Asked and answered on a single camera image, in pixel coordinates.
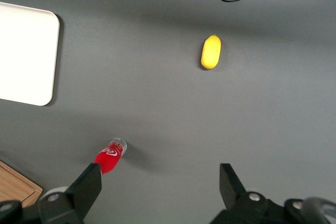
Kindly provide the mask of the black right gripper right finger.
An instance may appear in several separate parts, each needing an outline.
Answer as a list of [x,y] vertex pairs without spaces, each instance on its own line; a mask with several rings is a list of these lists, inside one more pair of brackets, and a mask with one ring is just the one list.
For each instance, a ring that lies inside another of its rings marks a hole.
[[226,210],[265,211],[267,199],[254,191],[247,191],[229,163],[220,164],[219,191]]

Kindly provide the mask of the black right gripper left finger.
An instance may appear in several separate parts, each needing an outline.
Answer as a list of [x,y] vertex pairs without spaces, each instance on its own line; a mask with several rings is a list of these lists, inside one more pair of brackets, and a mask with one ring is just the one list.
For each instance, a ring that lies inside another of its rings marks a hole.
[[41,223],[84,223],[101,188],[100,165],[91,163],[70,186],[43,196],[38,203]]

